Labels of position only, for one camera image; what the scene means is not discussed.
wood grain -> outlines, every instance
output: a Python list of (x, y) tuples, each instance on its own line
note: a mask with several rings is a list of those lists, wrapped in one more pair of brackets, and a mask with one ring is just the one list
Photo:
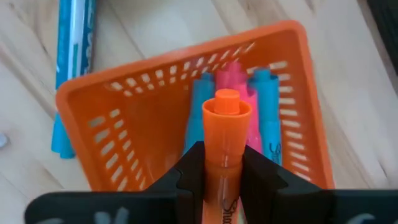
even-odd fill
[[(78, 161), (50, 150), (57, 16), (56, 0), (0, 2), (0, 133), (10, 139), (0, 151), (0, 198), (10, 201), (0, 205), (0, 223), (21, 223), (24, 207), (40, 194), (88, 190)], [(398, 81), (357, 1), (97, 0), (93, 67), (282, 19), (307, 31), (336, 187), (397, 188)]]

black holder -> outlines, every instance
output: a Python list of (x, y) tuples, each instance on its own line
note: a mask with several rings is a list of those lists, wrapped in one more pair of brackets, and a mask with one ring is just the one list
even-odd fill
[[(25, 211), (27, 224), (201, 224), (204, 144), (197, 142), (143, 192), (62, 192), (40, 196)], [(241, 200), (248, 224), (391, 223), (396, 190), (323, 190), (250, 147), (243, 156)]]

highlighter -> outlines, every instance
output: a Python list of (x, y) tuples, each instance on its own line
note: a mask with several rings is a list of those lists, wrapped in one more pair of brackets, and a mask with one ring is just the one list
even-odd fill
[(252, 108), (239, 92), (222, 89), (204, 102), (205, 194), (202, 223), (237, 223), (242, 156)]
[(188, 119), (187, 131), (185, 133), (185, 146), (183, 155), (197, 142), (203, 141), (205, 134), (203, 133), (203, 116), (201, 105), (214, 97), (215, 83), (213, 75), (203, 73), (201, 79), (193, 81), (193, 92), (191, 102), (191, 112)]
[(250, 85), (257, 90), (259, 129), (262, 153), (278, 165), (282, 165), (282, 145), (279, 120), (279, 80), (268, 69), (254, 71)]
[(248, 132), (246, 144), (262, 153), (262, 140), (259, 132), (259, 116), (257, 110), (257, 91), (248, 88), (247, 74), (242, 71), (241, 64), (230, 62), (226, 65), (226, 70), (219, 70), (216, 78), (216, 89), (229, 88), (238, 90), (243, 101), (249, 103), (252, 107), (252, 118)]
[[(57, 75), (55, 89), (90, 72), (95, 21), (95, 0), (60, 0)], [(75, 157), (60, 115), (55, 115), (51, 150), (62, 159)]]

marker cap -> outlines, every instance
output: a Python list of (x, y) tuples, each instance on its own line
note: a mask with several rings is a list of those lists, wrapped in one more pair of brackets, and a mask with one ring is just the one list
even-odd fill
[(252, 109), (236, 90), (222, 89), (204, 102), (205, 157), (220, 167), (238, 165), (246, 145)]
[(216, 76), (216, 89), (233, 88), (237, 84), (246, 83), (247, 74), (242, 72), (242, 66), (238, 62), (230, 62), (225, 70), (218, 70)]
[(214, 97), (215, 83), (213, 79), (214, 77), (212, 74), (203, 73), (200, 79), (193, 81), (191, 118), (201, 118), (201, 105), (206, 100)]
[(255, 70), (250, 85), (257, 90), (260, 122), (279, 119), (279, 79), (269, 70)]

plastic basket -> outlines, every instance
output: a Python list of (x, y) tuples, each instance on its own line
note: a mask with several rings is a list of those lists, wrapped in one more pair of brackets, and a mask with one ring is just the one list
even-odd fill
[(284, 21), (66, 82), (57, 106), (93, 190), (143, 190), (180, 158), (192, 81), (239, 60), (280, 78), (284, 167), (333, 188), (303, 27)]

